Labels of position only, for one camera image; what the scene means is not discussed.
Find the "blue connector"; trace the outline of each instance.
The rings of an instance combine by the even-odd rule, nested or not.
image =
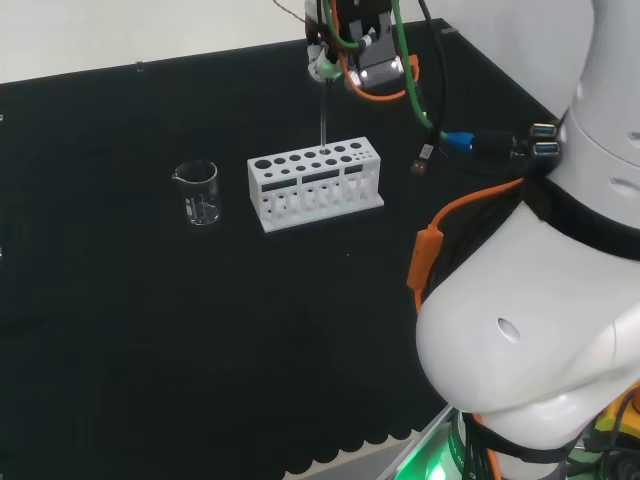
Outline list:
[[[473,133],[468,132],[453,132],[447,134],[445,142],[447,145],[462,150],[464,152],[471,151],[471,142],[473,141]]]

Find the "cable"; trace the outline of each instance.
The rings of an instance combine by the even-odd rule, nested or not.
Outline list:
[[[365,100],[369,100],[370,102],[393,102],[395,100],[399,100],[402,97],[404,97],[405,95],[405,91],[402,90],[398,93],[394,93],[392,95],[371,95],[363,90],[361,90],[356,83],[353,81],[353,78],[351,78],[351,75],[349,74],[349,69],[347,68],[347,62],[344,58],[344,55],[342,53],[338,53],[338,58],[340,59],[340,67],[342,68],[342,74],[344,75],[344,78],[347,79],[347,81],[349,82],[349,85],[351,86],[351,88],[353,89],[354,92],[356,92],[356,94],[359,97],[364,98]],[[414,81],[418,81],[418,79],[420,78],[420,67],[417,65],[417,57],[416,58],[416,62],[412,63],[411,59],[409,59],[410,62],[410,66],[411,69],[413,70],[413,79]]]
[[[444,241],[444,234],[438,228],[440,222],[454,210],[463,207],[476,200],[500,195],[504,192],[511,190],[522,184],[522,178],[514,180],[513,182],[498,185],[496,187],[486,188],[479,192],[474,192],[469,195],[465,195],[440,210],[433,221],[425,230],[420,230],[416,236],[416,243],[413,247],[413,256],[411,258],[411,266],[409,267],[409,274],[407,276],[407,286],[414,292],[414,301],[416,306],[416,312],[420,313],[422,307],[422,292],[427,286],[427,281],[431,276],[431,270],[433,264],[440,256],[442,251],[442,243]]]
[[[294,12],[292,12],[291,10],[289,10],[288,8],[286,8],[286,7],[282,6],[282,5],[280,5],[280,4],[278,3],[278,0],[273,0],[273,3],[275,3],[278,7],[280,7],[282,10],[284,10],[285,12],[287,12],[287,13],[288,13],[289,15],[291,15],[292,17],[297,18],[297,19],[298,19],[299,21],[301,21],[302,23],[305,23],[305,22],[304,22],[304,18],[302,18],[302,17],[298,16],[297,14],[295,14]]]
[[[407,47],[407,38],[404,34],[404,25],[402,23],[402,15],[400,13],[400,3],[399,0],[391,0],[391,6],[393,9],[393,16],[396,20],[396,30],[398,32],[398,43],[400,45],[400,52],[402,53],[402,62],[405,65],[409,64],[409,47]],[[426,114],[423,113],[422,108],[420,107],[420,102],[418,101],[418,95],[416,93],[416,85],[415,82],[412,81],[411,75],[409,71],[405,68],[405,80],[407,82],[407,92],[409,92],[409,100],[411,101],[411,106],[413,107],[413,112],[415,113],[418,121],[424,125],[425,128],[431,129],[433,128],[433,124],[429,121],[429,118]],[[445,132],[440,132],[440,138],[442,140],[447,139],[447,134]]]
[[[483,425],[480,415],[474,414],[473,419],[480,425]],[[494,480],[502,480],[502,475],[500,475],[500,464],[498,463],[496,452],[487,448],[487,455],[489,456],[489,465],[491,466],[490,470],[491,473],[493,473]]]
[[[624,413],[633,400],[636,391],[637,389],[633,389],[625,395],[624,399],[620,403],[620,408],[618,408],[618,412],[616,413],[616,421],[613,424],[613,430],[611,431],[609,448],[607,448],[602,454],[602,462],[600,464],[600,476],[603,480],[609,477],[609,475],[607,474],[607,470],[609,468],[609,454],[612,451],[616,450],[616,443],[618,441],[618,435],[620,434],[620,428],[622,427],[622,419],[624,417]]]
[[[338,10],[336,8],[336,0],[331,0],[331,4],[329,8],[331,9],[331,15],[327,15],[327,17],[331,17],[331,20],[333,21],[334,25],[337,25],[337,28],[340,28],[340,21],[338,20]],[[347,68],[347,62],[342,52],[338,52],[338,58],[340,60],[340,68],[342,69],[342,74],[344,75],[344,78],[347,79],[347,82],[349,82],[349,85],[359,97],[364,98],[365,100],[368,100],[370,102],[393,102],[395,100],[398,100],[404,97],[405,95],[404,90],[398,93],[394,93],[392,95],[371,95],[361,90],[360,87],[358,87],[356,83],[353,81],[353,78],[351,78],[351,75],[349,74],[349,69]],[[410,68],[413,70],[413,79],[415,82],[417,82],[420,78],[420,66],[418,64],[418,57],[412,56],[411,58],[409,58],[409,62],[406,63],[405,66],[406,65],[409,65]]]
[[[416,313],[420,313],[422,308],[422,290],[415,290],[413,292],[413,299],[416,302]]]
[[[479,192],[474,192],[474,193],[470,193],[469,195],[465,195],[464,197],[451,202],[442,210],[440,210],[437,213],[437,215],[433,218],[433,221],[431,222],[431,226],[438,228],[438,226],[440,225],[440,222],[442,222],[444,217],[449,215],[451,212],[453,212],[457,208],[460,208],[468,203],[475,202],[476,200],[499,195],[521,184],[522,184],[522,179],[519,178],[518,180],[514,180],[513,182],[505,183],[503,185],[498,185],[497,187],[485,188],[484,190],[480,190]]]
[[[436,45],[436,52],[438,55],[438,62],[440,63],[440,78],[442,81],[442,100],[440,101],[440,110],[438,114],[434,117],[433,120],[433,130],[435,133],[439,133],[442,131],[442,124],[444,122],[444,116],[447,110],[447,101],[448,101],[448,85],[449,85],[449,74],[447,72],[447,64],[444,59],[444,49],[442,48],[442,42],[440,41],[440,36],[436,33],[433,28],[433,19],[431,18],[431,13],[429,13],[429,9],[427,8],[427,4],[424,0],[418,0],[420,4],[420,8],[422,9],[422,14],[424,15],[424,19],[427,22],[427,30],[431,34],[431,37]]]
[[[325,17],[327,17],[327,25],[329,26],[329,31],[331,32],[331,35],[333,35],[333,38],[335,38],[336,41],[344,48],[359,50],[360,45],[358,45],[357,43],[345,42],[342,38],[340,38],[340,34],[338,33],[338,30],[340,29],[340,24],[337,21],[338,11],[336,9],[335,0],[331,1],[331,5],[329,5],[329,0],[322,0],[322,2],[324,5]]]
[[[462,480],[469,479],[469,465],[471,464],[471,435],[469,434],[469,429],[464,429],[464,469],[462,471]]]

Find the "black strap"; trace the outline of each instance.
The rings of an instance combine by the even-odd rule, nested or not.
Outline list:
[[[589,209],[548,179],[528,178],[524,201],[544,222],[601,252],[640,260],[640,230]]]
[[[517,445],[506,438],[477,423],[473,415],[463,413],[465,428],[469,429],[472,441],[481,448],[488,448],[495,452],[504,453],[510,457],[519,458],[527,463],[560,463],[565,460],[578,443],[580,436],[566,445],[553,450],[536,450]]]

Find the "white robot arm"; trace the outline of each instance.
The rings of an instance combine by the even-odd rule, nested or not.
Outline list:
[[[593,6],[591,50],[550,180],[640,239],[640,2]],[[520,205],[424,303],[417,347],[427,377],[513,443],[565,445],[640,378],[638,258],[584,245]],[[498,457],[510,480],[557,467]]]

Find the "orange cable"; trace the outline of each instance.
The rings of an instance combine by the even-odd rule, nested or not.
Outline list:
[[[422,290],[414,290],[413,299],[416,302],[416,313],[420,313],[420,309],[422,308]]]
[[[514,180],[513,182],[505,183],[503,185],[498,185],[497,187],[485,188],[484,190],[480,190],[479,192],[470,193],[469,195],[465,195],[464,197],[451,202],[449,205],[444,207],[442,210],[438,212],[438,214],[433,218],[431,222],[431,227],[438,228],[440,222],[444,217],[449,215],[453,210],[462,207],[468,203],[475,202],[476,200],[481,200],[483,198],[492,197],[494,195],[499,195],[504,193],[513,187],[517,187],[522,184],[522,179]]]
[[[336,8],[336,0],[331,0],[331,16],[333,17],[333,23],[336,26],[336,31],[340,31],[340,22],[338,21],[338,10]],[[351,78],[349,74],[349,69],[347,68],[347,62],[344,59],[344,54],[338,52],[338,58],[340,59],[340,67],[342,68],[342,74],[344,78],[347,79],[349,85],[354,92],[358,94],[358,96],[364,98],[365,100],[369,100],[370,102],[393,102],[394,100],[398,100],[405,95],[405,91],[394,93],[392,95],[371,95],[363,90],[361,90],[356,83]],[[416,55],[412,55],[409,59],[411,70],[413,71],[413,81],[417,82],[420,79],[420,67],[418,66],[418,57]]]
[[[431,269],[442,250],[444,234],[438,228],[440,222],[442,222],[447,215],[460,207],[483,198],[499,195],[521,184],[522,179],[519,178],[513,182],[486,188],[484,190],[465,195],[464,197],[446,205],[437,213],[433,218],[433,221],[425,230],[420,230],[418,232],[416,236],[416,243],[413,248],[411,266],[409,267],[409,274],[407,276],[407,286],[413,290],[414,293],[416,313],[420,313],[420,308],[422,307],[422,292],[427,286]]]
[[[480,425],[483,425],[480,415],[474,413],[473,419]],[[496,452],[487,448],[487,453],[489,454],[489,463],[491,464],[491,470],[493,470],[494,480],[502,480],[502,474],[500,473],[500,464],[498,463],[498,456],[496,455]]]

